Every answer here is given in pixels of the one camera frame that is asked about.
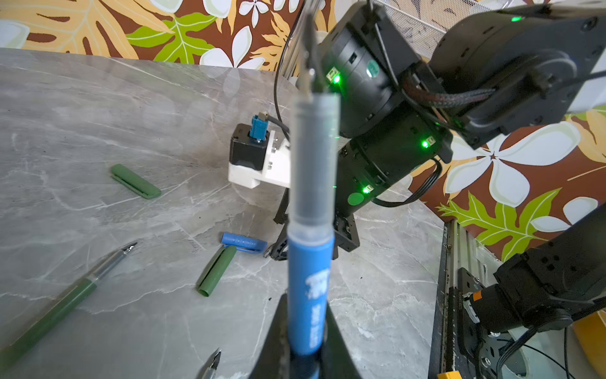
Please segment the blue pen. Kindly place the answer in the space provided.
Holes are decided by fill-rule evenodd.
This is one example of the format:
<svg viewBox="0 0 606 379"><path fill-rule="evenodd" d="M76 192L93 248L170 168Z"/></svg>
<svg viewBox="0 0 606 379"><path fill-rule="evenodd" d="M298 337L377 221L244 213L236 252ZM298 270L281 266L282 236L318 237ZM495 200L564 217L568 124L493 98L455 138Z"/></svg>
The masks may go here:
<svg viewBox="0 0 606 379"><path fill-rule="evenodd" d="M300 25L300 75L290 135L287 336L295 355L309 356L324 340L335 247L340 96L328 90L311 13L301 16Z"/></svg>

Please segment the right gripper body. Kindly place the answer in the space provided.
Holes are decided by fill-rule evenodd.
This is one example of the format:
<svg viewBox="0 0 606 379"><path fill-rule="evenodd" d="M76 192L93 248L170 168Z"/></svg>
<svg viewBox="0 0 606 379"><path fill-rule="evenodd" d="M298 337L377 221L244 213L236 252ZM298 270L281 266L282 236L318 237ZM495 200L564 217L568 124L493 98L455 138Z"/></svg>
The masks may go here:
<svg viewBox="0 0 606 379"><path fill-rule="evenodd" d="M392 141L370 141L361 137L350 140L339 151L336 180L336 249L347 252L360 246L354 214L372 202L385 208L408 205L422 197L437 182L443 167L450 161L450 138L414 139L399 145ZM394 184L417 166L434 162L437 168L410 197L400 202L379 199Z"/></svg>

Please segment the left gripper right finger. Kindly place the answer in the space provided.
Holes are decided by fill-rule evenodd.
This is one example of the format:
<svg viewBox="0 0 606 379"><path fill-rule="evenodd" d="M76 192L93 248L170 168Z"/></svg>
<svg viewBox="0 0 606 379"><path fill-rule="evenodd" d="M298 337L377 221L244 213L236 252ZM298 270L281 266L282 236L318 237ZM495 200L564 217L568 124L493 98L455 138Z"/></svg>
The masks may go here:
<svg viewBox="0 0 606 379"><path fill-rule="evenodd" d="M360 379L333 312L326 312L324 331L324 378Z"/></svg>

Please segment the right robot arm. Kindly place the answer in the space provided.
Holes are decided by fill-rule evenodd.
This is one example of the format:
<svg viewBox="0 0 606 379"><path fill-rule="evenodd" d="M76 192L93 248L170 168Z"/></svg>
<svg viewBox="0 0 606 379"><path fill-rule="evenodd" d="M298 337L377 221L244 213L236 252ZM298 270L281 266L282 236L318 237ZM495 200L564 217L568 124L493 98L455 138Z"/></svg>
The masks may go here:
<svg viewBox="0 0 606 379"><path fill-rule="evenodd" d="M356 3L322 42L303 18L287 223L290 330L320 332L334 224L415 167L605 101L603 1L469 16L424 63L382 6Z"/></svg>

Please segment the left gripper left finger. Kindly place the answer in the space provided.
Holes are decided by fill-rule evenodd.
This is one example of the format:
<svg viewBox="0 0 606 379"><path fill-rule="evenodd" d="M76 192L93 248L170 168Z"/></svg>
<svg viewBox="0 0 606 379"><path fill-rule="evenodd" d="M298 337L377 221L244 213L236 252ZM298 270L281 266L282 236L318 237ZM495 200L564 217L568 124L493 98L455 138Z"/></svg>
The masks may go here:
<svg viewBox="0 0 606 379"><path fill-rule="evenodd" d="M290 376L290 344L287 333L287 293L278 302L268 335L250 379L283 379Z"/></svg>

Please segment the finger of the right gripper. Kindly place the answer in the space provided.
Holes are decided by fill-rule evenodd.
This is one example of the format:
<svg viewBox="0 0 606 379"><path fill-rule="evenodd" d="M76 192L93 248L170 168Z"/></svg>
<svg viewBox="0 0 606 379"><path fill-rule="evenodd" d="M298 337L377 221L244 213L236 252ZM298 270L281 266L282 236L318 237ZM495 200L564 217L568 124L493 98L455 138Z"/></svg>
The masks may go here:
<svg viewBox="0 0 606 379"><path fill-rule="evenodd" d="M280 237L266 249L263 256L274 261L286 261L288 255L287 237Z"/></svg>

